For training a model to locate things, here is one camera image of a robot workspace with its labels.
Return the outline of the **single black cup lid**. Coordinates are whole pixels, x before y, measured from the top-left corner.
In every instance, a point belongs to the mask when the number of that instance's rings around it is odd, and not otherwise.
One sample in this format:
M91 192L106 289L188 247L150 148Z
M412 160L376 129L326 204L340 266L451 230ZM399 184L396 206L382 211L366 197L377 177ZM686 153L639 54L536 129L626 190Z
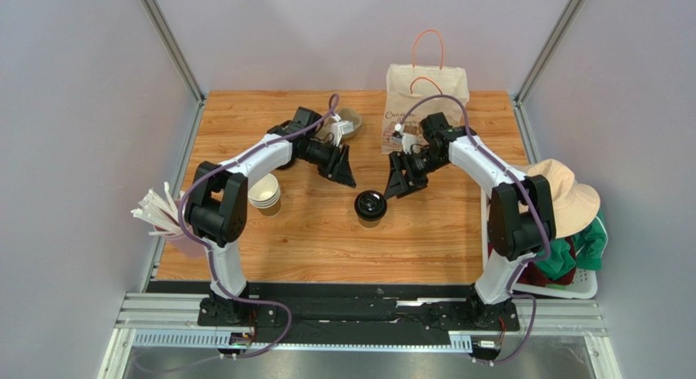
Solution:
M355 212L362 221L379 221L386 214L387 208L385 197L375 190L359 193L354 201Z

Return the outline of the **stack of paper cups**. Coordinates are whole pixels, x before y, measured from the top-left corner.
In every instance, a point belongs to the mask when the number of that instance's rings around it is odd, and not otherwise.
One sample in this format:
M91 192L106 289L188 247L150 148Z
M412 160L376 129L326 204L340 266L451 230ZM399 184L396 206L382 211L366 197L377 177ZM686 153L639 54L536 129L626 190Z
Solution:
M281 189L277 178L267 174L249 191L248 201L263 216L276 216L281 209Z

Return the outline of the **paper takeout bag orange handles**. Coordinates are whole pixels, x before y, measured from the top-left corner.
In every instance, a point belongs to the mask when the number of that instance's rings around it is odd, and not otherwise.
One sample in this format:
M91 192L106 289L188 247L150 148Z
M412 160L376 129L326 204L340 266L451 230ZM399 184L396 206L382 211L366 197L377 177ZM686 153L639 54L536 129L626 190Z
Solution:
M439 61L434 65L417 62L417 45L427 33L434 33L439 41ZM386 106L381 126L381 153L400 151L402 145L392 135L398 128L412 136L419 144L426 143L420 122L430 114L444 113L447 122L457 126L462 120L460 107L448 97L463 105L470 100L467 72L464 68L444 63L444 40L439 31L427 29L418 34L408 64L392 64L386 72Z

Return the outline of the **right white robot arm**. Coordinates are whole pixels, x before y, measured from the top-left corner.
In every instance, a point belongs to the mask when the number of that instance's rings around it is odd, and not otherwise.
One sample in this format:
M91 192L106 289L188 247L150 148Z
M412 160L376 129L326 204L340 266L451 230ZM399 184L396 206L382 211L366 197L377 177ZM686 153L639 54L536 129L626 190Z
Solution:
M427 116L420 126L426 145L415 151L416 137L402 123L395 124L392 138L402 149L389 155L384 196L402 198L423 190L429 173L449 164L462 169L484 191L493 252L471 288L465 311L472 327L488 328L509 306L511 287L522 269L556 235L550 183L504 162L467 125L454 127L442 113Z

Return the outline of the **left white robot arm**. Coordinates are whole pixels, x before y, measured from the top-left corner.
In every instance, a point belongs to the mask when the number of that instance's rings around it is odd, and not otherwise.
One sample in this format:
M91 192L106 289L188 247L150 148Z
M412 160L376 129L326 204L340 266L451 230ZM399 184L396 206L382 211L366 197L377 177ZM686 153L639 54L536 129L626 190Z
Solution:
M248 191L277 168L297 159L318 173L351 188L350 148L315 139L324 116L300 107L293 119L272 127L251 149L224 163L200 163L194 183L181 199L180 220L187 238L203 246L212 281L200 305L199 323L238 325L247 322L254 301L248 297L239 241L248 218Z

